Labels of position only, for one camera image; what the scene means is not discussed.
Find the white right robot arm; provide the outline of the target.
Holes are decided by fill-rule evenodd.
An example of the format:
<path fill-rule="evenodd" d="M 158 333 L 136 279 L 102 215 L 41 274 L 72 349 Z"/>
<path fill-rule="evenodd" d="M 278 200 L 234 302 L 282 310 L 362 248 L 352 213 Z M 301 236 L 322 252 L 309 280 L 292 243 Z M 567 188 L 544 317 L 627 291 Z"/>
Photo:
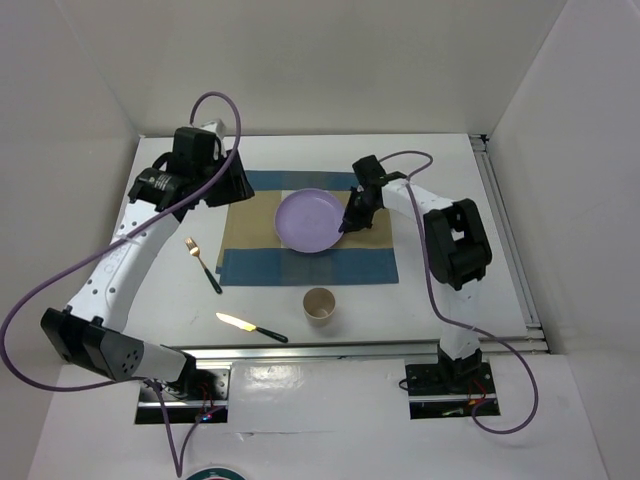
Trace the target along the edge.
<path fill-rule="evenodd" d="M 476 328 L 479 291 L 493 259 L 478 207 L 471 199 L 454 201 L 428 191 L 411 175 L 388 173 L 374 155 L 359 159 L 352 168 L 357 185 L 350 189 L 339 231 L 370 229 L 381 209 L 416 223 L 427 261 L 429 300 L 443 322 L 436 379 L 444 390 L 460 391 L 482 363 Z"/>

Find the blue beige checked cloth napkin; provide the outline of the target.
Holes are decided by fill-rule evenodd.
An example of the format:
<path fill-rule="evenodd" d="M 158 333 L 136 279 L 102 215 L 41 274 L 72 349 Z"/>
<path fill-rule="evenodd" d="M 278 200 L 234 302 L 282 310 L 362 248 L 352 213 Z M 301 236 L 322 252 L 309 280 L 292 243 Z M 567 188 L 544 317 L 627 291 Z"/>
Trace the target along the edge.
<path fill-rule="evenodd" d="M 399 282 L 390 212 L 373 227 L 348 234 L 329 250 L 305 254 L 285 247 L 276 234 L 277 207 L 304 188 L 330 192 L 345 205 L 356 176 L 348 172 L 253 170 L 255 196 L 227 213 L 216 273 L 223 286 L 384 285 Z"/>

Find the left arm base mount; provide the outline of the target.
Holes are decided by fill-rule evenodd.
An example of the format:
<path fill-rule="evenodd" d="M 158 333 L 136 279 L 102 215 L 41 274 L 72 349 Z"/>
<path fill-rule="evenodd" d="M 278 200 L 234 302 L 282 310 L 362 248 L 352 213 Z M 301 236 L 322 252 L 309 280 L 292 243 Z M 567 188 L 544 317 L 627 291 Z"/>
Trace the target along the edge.
<path fill-rule="evenodd" d="M 165 385 L 160 387 L 172 425 L 191 424 L 198 415 L 205 415 L 203 424 L 223 424 L 228 421 L 231 368 L 218 366 L 211 370 L 211 375 L 213 379 L 201 384 L 194 393 L 178 393 Z M 159 425 L 163 422 L 158 396 L 150 386 L 141 385 L 134 423 Z"/>

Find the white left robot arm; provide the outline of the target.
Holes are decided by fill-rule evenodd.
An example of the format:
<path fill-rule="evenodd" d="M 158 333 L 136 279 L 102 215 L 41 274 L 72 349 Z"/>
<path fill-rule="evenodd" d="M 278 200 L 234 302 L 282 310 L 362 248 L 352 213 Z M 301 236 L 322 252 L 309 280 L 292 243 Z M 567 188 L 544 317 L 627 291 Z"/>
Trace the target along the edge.
<path fill-rule="evenodd" d="M 171 151 L 134 180 L 116 249 L 104 255 L 63 310 L 48 309 L 41 327 L 67 362 L 116 382 L 153 379 L 176 399 L 212 385 L 212 375 L 181 350 L 130 337 L 124 330 L 136 294 L 166 241 L 199 202 L 228 205 L 254 195 L 241 160 L 222 166 L 230 152 L 224 124 L 181 127 Z"/>

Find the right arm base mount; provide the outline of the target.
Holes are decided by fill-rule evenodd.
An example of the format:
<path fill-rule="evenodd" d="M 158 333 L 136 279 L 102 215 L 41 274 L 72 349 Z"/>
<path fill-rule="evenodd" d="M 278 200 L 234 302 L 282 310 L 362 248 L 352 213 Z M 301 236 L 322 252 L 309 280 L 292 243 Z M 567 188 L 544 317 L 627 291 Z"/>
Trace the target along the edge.
<path fill-rule="evenodd" d="M 478 417 L 500 415 L 488 362 L 483 362 L 474 376 L 458 383 L 446 383 L 436 364 L 408 364 L 398 387 L 408 395 L 412 420 L 471 417 L 475 407 Z"/>

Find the purple plastic plate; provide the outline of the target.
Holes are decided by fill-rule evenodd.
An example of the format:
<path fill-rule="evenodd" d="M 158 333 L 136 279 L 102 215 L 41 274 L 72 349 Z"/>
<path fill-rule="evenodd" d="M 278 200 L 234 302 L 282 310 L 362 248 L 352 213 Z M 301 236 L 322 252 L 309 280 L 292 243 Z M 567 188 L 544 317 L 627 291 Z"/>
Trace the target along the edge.
<path fill-rule="evenodd" d="M 284 247 L 298 253 L 320 253 L 342 238 L 343 214 L 344 206 L 333 194 L 306 188 L 282 199 L 274 215 L 274 228 Z"/>

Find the beige plastic cup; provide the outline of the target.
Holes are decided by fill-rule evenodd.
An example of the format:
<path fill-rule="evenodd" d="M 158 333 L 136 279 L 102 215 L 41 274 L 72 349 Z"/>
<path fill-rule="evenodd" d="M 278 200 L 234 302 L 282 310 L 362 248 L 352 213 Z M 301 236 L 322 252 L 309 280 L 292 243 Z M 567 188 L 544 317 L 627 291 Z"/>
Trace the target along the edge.
<path fill-rule="evenodd" d="M 333 293 L 322 287 L 308 290 L 302 300 L 304 315 L 313 326 L 327 324 L 336 308 L 336 300 Z"/>

